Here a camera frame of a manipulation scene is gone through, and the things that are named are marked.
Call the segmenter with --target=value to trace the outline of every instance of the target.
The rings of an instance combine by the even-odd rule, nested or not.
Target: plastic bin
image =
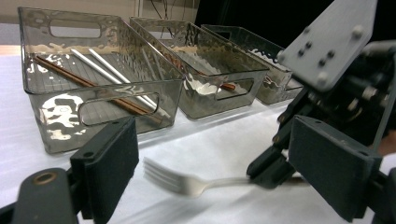
[[[126,116],[136,117],[138,133],[173,125],[183,75],[121,18],[24,7],[19,16],[23,87],[48,153],[78,149],[107,122]]]
[[[302,85],[291,78],[291,71],[277,63],[276,55],[283,50],[280,46],[242,27],[203,24],[201,28],[259,58],[270,68],[256,95],[262,103],[271,105],[293,99],[302,89]]]
[[[268,67],[187,21],[130,18],[131,26],[185,75],[189,119],[251,105]]]

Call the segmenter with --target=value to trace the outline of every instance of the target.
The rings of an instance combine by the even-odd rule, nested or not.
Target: brown chopstick
[[[77,84],[84,86],[84,87],[95,87],[97,86],[95,83],[91,82],[88,79],[85,79],[83,77],[77,76],[74,73],[62,68],[61,66],[58,66],[55,63],[52,63],[44,58],[41,58],[40,56],[35,56],[34,59],[41,65],[47,67],[48,69],[51,69],[64,77],[67,77],[68,79],[76,82]],[[147,115],[150,113],[149,110],[146,108],[137,105],[129,100],[126,99],[115,99],[112,100],[113,103],[121,107],[122,109],[125,109],[129,113],[133,113],[136,115]],[[154,117],[154,116],[149,116],[151,119],[153,119],[155,122],[161,123],[162,120],[160,118]]]

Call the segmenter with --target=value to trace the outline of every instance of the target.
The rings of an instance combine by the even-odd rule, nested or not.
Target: fork
[[[205,190],[234,185],[250,184],[247,177],[233,177],[216,180],[203,180],[195,175],[184,175],[161,166],[157,162],[144,159],[145,177],[154,184],[176,194],[198,197]]]

